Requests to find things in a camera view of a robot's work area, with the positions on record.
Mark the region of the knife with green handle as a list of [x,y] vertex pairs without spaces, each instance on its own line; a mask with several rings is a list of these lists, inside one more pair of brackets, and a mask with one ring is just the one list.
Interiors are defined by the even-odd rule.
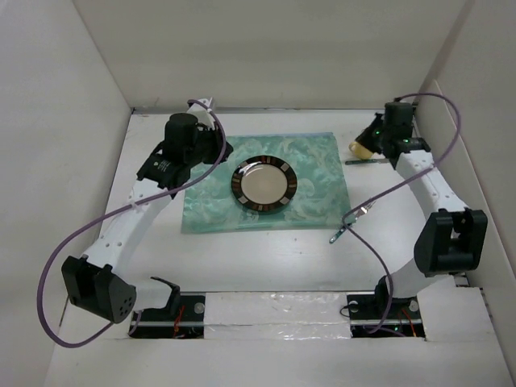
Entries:
[[345,165],[362,165],[362,164],[390,164],[388,159],[367,159],[367,160],[346,160]]

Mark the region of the yellow mug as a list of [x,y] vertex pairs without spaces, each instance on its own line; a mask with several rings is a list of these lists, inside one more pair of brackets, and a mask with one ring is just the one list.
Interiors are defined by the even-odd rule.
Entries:
[[355,158],[360,160],[368,160],[371,159],[373,156],[373,152],[371,152],[370,150],[368,150],[356,141],[350,143],[348,149]]

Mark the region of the dark rimmed dinner plate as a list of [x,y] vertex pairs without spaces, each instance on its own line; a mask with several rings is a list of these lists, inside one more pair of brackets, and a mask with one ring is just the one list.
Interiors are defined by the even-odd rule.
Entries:
[[288,206],[298,190],[298,177],[289,163],[260,155],[240,163],[231,175],[236,202],[258,213],[276,213]]

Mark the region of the green patterned cloth placemat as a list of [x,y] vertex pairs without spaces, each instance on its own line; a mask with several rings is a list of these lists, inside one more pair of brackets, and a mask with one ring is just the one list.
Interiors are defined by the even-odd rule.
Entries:
[[[227,161],[185,191],[182,233],[340,226],[351,204],[333,134],[233,135],[227,142],[233,147]],[[298,188],[287,206],[259,213],[238,203],[231,192],[231,176],[240,163],[254,156],[275,156],[293,168]]]

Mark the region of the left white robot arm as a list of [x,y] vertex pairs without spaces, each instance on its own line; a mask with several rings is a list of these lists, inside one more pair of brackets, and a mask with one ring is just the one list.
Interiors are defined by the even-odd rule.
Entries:
[[62,264],[70,302],[111,323],[146,309],[165,320],[174,318],[180,308],[178,285],[159,277],[132,285],[123,274],[146,231],[185,187],[192,169],[223,162],[231,151],[210,110],[192,106],[171,115],[164,139],[136,174],[127,210],[114,216],[81,257],[70,256]]

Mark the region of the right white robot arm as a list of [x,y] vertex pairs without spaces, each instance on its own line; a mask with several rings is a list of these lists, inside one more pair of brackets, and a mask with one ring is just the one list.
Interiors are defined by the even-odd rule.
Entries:
[[381,317],[392,317],[402,300],[414,297],[446,275],[477,269],[488,218],[473,210],[452,190],[431,154],[427,142],[413,135],[413,107],[388,102],[383,113],[356,138],[352,150],[363,148],[385,157],[408,182],[425,217],[413,257],[395,273],[383,276],[372,298]]

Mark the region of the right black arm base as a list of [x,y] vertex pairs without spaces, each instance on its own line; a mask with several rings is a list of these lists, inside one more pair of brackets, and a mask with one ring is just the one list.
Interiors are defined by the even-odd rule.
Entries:
[[382,277],[373,291],[346,295],[339,313],[350,323],[353,339],[425,338],[418,298],[389,300],[389,287]]

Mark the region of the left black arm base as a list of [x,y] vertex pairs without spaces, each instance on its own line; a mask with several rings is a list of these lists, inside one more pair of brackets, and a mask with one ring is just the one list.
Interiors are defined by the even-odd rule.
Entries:
[[133,339],[203,339],[205,293],[183,293],[176,311],[146,309],[133,313],[128,335]]

